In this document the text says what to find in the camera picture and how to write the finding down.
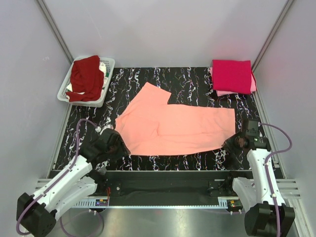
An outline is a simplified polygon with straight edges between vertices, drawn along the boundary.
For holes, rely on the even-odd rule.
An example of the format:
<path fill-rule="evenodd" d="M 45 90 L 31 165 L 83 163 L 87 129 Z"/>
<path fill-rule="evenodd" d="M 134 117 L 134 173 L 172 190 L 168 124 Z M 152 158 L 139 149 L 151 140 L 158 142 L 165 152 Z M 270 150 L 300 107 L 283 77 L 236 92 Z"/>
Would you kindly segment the salmon pink t shirt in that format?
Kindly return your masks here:
<path fill-rule="evenodd" d="M 116 118 L 116 131 L 132 155 L 212 151 L 235 134 L 234 109 L 169 104 L 170 96 L 170 92 L 147 82 Z"/>

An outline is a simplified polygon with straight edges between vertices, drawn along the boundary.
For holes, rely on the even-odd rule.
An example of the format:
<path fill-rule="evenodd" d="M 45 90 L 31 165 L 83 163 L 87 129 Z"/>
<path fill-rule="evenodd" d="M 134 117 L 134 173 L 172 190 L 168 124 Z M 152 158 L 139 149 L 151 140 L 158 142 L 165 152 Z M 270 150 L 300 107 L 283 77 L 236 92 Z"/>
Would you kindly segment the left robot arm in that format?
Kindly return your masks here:
<path fill-rule="evenodd" d="M 16 231 L 20 235 L 45 237 L 60 217 L 89 195 L 107 191 L 105 171 L 97 167 L 130 153 L 121 135 L 107 128 L 90 144 L 76 151 L 75 157 L 43 187 L 17 200 Z"/>

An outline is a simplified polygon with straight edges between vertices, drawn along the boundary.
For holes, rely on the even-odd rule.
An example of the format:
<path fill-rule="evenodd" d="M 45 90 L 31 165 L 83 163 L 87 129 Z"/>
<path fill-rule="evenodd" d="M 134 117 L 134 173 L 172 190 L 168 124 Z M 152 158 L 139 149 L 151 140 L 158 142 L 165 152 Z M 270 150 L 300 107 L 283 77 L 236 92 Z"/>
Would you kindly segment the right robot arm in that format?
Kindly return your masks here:
<path fill-rule="evenodd" d="M 234 177 L 224 183 L 228 195 L 237 195 L 245 210 L 244 227 L 250 237 L 285 237 L 295 219 L 286 205 L 274 175 L 273 152 L 268 138 L 259 131 L 261 123 L 245 119 L 241 130 L 228 138 L 223 147 L 230 154 L 243 151 L 252 170 L 253 180 Z"/>

